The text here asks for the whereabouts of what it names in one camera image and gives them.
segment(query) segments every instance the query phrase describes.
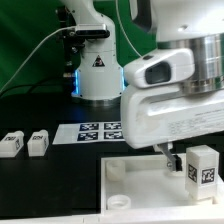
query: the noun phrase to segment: cable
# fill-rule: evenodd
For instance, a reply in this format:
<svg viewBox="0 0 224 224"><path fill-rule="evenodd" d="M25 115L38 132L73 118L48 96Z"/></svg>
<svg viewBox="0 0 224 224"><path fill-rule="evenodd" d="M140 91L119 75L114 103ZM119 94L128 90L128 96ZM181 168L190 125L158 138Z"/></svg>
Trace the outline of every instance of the cable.
<svg viewBox="0 0 224 224"><path fill-rule="evenodd" d="M124 27L123 27L123 24L121 22L121 17L120 17L120 13L119 13L119 6L118 6L118 0L115 0L115 4L116 4L116 12L117 12L117 18L118 18L118 22L119 22L119 25L121 27L121 30L128 42L128 44L130 45L130 47L133 49L133 51L139 56L141 57L142 55L135 49L135 47L132 45L131 41L129 40L125 30L124 30Z"/></svg>
<svg viewBox="0 0 224 224"><path fill-rule="evenodd" d="M8 89L2 91L2 92L0 93L0 99L2 98L2 96L3 96L6 92L8 92L8 91L10 91L10 90L13 90L13 89L17 89L17 88L22 88L22 87L35 87L35 88L36 88L36 87L40 87L40 86L59 86L59 85L61 85L61 84L46 84L46 85L25 84L25 85L13 86L13 87L11 87L11 88L8 88Z"/></svg>
<svg viewBox="0 0 224 224"><path fill-rule="evenodd" d="M61 79L61 80L63 80L63 77L61 77L61 76L53 76L53 77L48 77L48 78L42 79L39 82L37 82L36 84L33 84L32 87L27 91L26 94L32 93L33 90L36 89L38 86L41 86L42 83L48 82L48 81L50 81L52 79Z"/></svg>
<svg viewBox="0 0 224 224"><path fill-rule="evenodd" d="M2 94L2 92L4 91L4 89L6 89L6 87L12 82L12 80L17 76L17 74L21 71L21 69L24 67L24 65L30 60L30 58L34 55L34 53L43 45L43 43L45 41L47 41L49 38L51 38L52 36L54 36L55 34L63 31L63 30L69 30L69 29L73 29L75 28L74 26L70 26L70 27L65 27L65 28L61 28L56 30L55 32L51 33L50 35L48 35L47 37L45 37L37 46L36 48L31 52L31 54L26 58L26 60L20 65L20 67L16 70L16 72L14 73L14 75L6 82L6 84L1 88L0 90L0 95Z"/></svg>

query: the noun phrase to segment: black cable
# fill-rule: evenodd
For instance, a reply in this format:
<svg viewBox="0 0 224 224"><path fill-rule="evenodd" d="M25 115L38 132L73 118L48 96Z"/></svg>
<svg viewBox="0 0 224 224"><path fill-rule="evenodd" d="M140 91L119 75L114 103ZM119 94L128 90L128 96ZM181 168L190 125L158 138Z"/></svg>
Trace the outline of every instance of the black cable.
<svg viewBox="0 0 224 224"><path fill-rule="evenodd" d="M61 76L53 76L53 77L52 77L52 76L51 76L51 77L42 79L42 80L40 80L39 82L37 82L36 84L33 84L32 87L27 91L26 94L30 94L30 93L32 93L33 90L36 89L38 86L40 86L42 83L45 83L45 82L48 82L48 81L50 81L50 80L54 80L54 79L61 79L61 80L63 80L63 77L61 77Z"/></svg>
<svg viewBox="0 0 224 224"><path fill-rule="evenodd" d="M61 85L61 84L46 84L46 85L39 85L39 86L58 86L58 85ZM33 87L35 86L35 88L37 87L36 84L26 84L26 85L18 85L18 86L13 86L11 88L8 88L6 90L4 90L3 92L1 92L0 94L0 99L2 98L2 96L7 93L8 91L10 90L13 90L13 89L16 89L16 88L22 88L22 87Z"/></svg>

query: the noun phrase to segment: white cube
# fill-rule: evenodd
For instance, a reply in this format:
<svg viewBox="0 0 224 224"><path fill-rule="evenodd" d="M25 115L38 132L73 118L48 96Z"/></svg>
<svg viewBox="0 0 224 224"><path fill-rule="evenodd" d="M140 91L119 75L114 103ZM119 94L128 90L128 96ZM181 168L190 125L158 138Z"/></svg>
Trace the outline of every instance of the white cube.
<svg viewBox="0 0 224 224"><path fill-rule="evenodd" d="M0 142L0 158L15 157L24 145L23 137L22 131L8 133Z"/></svg>
<svg viewBox="0 0 224 224"><path fill-rule="evenodd" d="M46 130L34 132L28 141L29 156L44 156L48 145L49 139Z"/></svg>
<svg viewBox="0 0 224 224"><path fill-rule="evenodd" d="M202 145L190 147L186 153L185 188L195 200L217 194L219 153Z"/></svg>

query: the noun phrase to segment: black surface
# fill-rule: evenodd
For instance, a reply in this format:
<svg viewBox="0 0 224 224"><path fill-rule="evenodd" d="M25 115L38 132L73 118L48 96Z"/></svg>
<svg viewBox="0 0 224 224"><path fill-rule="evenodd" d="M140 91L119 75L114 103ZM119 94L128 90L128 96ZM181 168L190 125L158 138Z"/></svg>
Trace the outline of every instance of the black surface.
<svg viewBox="0 0 224 224"><path fill-rule="evenodd" d="M24 148L13 159L0 159L0 217L47 217L100 212L100 159L152 153L135 151L125 142L52 145L62 123L120 121L120 106L91 108L70 102L60 94L8 96L0 100L0 138L24 132ZM44 157L29 158L27 142L34 131L49 132ZM223 151L217 133L175 143L174 151L208 144ZM223 154L220 156L220 174Z"/></svg>

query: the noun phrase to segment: sticker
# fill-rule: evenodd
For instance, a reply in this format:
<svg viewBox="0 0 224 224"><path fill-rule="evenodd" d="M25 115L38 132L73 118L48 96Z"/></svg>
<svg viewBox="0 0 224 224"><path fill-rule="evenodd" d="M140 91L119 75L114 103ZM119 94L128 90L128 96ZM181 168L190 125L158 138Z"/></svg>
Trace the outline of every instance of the sticker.
<svg viewBox="0 0 224 224"><path fill-rule="evenodd" d="M19 148L20 148L19 139L17 139L17 141L16 141L16 150L18 150Z"/></svg>
<svg viewBox="0 0 224 224"><path fill-rule="evenodd" d="M43 136L33 136L32 140L41 140L43 138Z"/></svg>
<svg viewBox="0 0 224 224"><path fill-rule="evenodd" d="M7 137L6 139L5 139L5 141L13 141L13 140L15 140L16 139L16 137Z"/></svg>
<svg viewBox="0 0 224 224"><path fill-rule="evenodd" d="M98 55L95 62L93 63L93 67L105 67L101 57Z"/></svg>
<svg viewBox="0 0 224 224"><path fill-rule="evenodd" d="M197 169L190 164L188 165L188 177L197 183Z"/></svg>
<svg viewBox="0 0 224 224"><path fill-rule="evenodd" d="M80 133L77 141L93 141L98 140L98 132Z"/></svg>
<svg viewBox="0 0 224 224"><path fill-rule="evenodd" d="M202 170L201 184L213 183L215 181L215 168Z"/></svg>
<svg viewBox="0 0 224 224"><path fill-rule="evenodd" d="M105 131L104 139L114 140L114 139L123 139L123 135L121 131Z"/></svg>
<svg viewBox="0 0 224 224"><path fill-rule="evenodd" d="M104 123L104 130L117 130L117 129L121 129L120 122Z"/></svg>
<svg viewBox="0 0 224 224"><path fill-rule="evenodd" d="M80 124L80 128L79 131L95 131L95 130L99 130L99 124Z"/></svg>

